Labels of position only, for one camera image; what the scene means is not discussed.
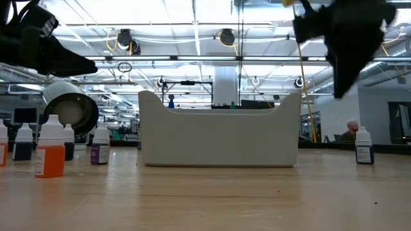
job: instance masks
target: bottle label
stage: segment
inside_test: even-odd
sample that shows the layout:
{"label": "bottle label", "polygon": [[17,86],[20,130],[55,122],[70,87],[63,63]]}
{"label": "bottle label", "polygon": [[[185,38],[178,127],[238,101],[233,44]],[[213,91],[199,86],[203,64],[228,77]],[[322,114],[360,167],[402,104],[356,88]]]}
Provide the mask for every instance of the bottle label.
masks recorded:
{"label": "bottle label", "polygon": [[110,147],[108,145],[93,145],[91,147],[91,163],[106,164],[109,162]]}
{"label": "bottle label", "polygon": [[13,146],[13,160],[15,158],[15,147],[16,147],[16,144],[14,144],[14,146]]}
{"label": "bottle label", "polygon": [[34,162],[34,174],[35,175],[44,175],[44,163],[46,161],[46,150],[37,149],[36,150],[36,159]]}
{"label": "bottle label", "polygon": [[357,162],[371,163],[371,150],[368,146],[356,147]]}
{"label": "bottle label", "polygon": [[0,164],[3,164],[3,160],[4,160],[4,149],[6,147],[4,145],[0,145]]}

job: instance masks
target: wooden table surface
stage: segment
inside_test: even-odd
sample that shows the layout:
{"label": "wooden table surface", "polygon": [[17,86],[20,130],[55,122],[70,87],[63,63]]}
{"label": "wooden table surface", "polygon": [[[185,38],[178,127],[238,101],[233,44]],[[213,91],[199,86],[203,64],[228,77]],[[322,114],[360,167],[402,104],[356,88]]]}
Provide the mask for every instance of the wooden table surface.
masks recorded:
{"label": "wooden table surface", "polygon": [[77,153],[60,178],[32,162],[0,168],[0,230],[411,230],[411,157],[300,150],[282,169],[145,167],[136,148],[110,164]]}

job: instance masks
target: ceiling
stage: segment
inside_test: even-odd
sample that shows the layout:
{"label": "ceiling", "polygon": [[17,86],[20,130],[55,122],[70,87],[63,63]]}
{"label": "ceiling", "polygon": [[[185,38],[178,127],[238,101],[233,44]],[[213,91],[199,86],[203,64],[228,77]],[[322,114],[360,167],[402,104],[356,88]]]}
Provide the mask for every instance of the ceiling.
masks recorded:
{"label": "ceiling", "polygon": [[[329,1],[311,2],[315,4]],[[231,0],[42,0],[40,5],[60,21],[54,36],[64,47],[83,56],[128,55],[119,47],[112,49],[115,47],[116,34],[120,29],[126,28],[132,30],[132,36],[138,41],[141,55],[144,56],[236,56],[241,50],[243,56],[299,55],[297,43],[293,39],[292,8],[284,8],[280,0],[247,1],[242,15],[244,25],[238,24],[238,11]],[[19,8],[23,6],[24,3],[18,4]],[[297,5],[296,9],[297,14],[302,13],[301,6]],[[395,23],[386,33],[389,52],[393,52],[396,46],[403,46],[402,43],[411,35],[410,22],[411,9],[400,9]],[[224,28],[232,30],[236,37],[235,43],[240,42],[237,48],[224,46],[218,40],[218,34]],[[303,56],[323,57],[327,52],[321,40],[302,44],[301,49]],[[385,56],[382,51],[378,51],[376,55]],[[131,81],[134,84],[99,87],[87,85],[85,89],[89,92],[96,91],[95,89],[129,93],[145,89],[157,91],[156,81],[161,76],[167,81],[212,81],[214,67],[227,65],[219,62],[132,61],[129,62],[133,65],[132,71],[123,74],[117,69],[115,62],[96,63],[100,67],[96,74],[73,76],[71,79],[101,83]],[[238,63],[231,62],[229,65],[237,66]],[[244,93],[290,92],[295,90],[293,81],[301,76],[298,61],[244,63],[243,68],[245,71],[242,71],[241,91]],[[329,84],[332,69],[328,63],[304,64],[304,73],[310,92],[332,93],[332,83]],[[170,90],[172,91],[203,93],[190,97],[177,96],[176,101],[211,102],[207,87],[200,85],[176,85]],[[242,97],[261,99],[261,96],[252,94]],[[138,104],[135,94],[121,95],[121,98],[131,104]]]}

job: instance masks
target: wall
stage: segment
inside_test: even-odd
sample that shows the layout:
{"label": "wall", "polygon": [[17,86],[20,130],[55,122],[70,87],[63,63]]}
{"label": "wall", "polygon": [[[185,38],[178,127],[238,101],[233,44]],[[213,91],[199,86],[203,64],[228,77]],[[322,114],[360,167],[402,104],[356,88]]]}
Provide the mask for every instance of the wall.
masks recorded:
{"label": "wall", "polygon": [[312,112],[320,112],[321,140],[327,135],[334,141],[334,134],[341,135],[347,131],[347,122],[356,120],[360,122],[360,108],[358,104],[358,90],[354,86],[343,99],[334,99],[333,96],[320,96],[311,106]]}
{"label": "wall", "polygon": [[411,102],[411,92],[406,89],[358,89],[362,125],[371,134],[375,144],[391,144],[388,102]]}

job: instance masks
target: orange liquid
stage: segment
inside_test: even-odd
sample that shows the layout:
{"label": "orange liquid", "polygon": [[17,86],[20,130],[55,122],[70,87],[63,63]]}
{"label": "orange liquid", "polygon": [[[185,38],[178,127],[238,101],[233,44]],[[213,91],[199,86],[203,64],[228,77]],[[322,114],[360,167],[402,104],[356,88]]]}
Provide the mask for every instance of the orange liquid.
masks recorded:
{"label": "orange liquid", "polygon": [[7,164],[7,152],[8,152],[8,144],[0,144],[0,148],[4,146],[4,155],[3,155],[3,163],[0,164],[0,167],[4,167]]}
{"label": "orange liquid", "polygon": [[35,176],[37,178],[49,178],[62,176],[64,173],[64,158],[66,156],[66,147],[63,146],[39,146],[36,153]]}

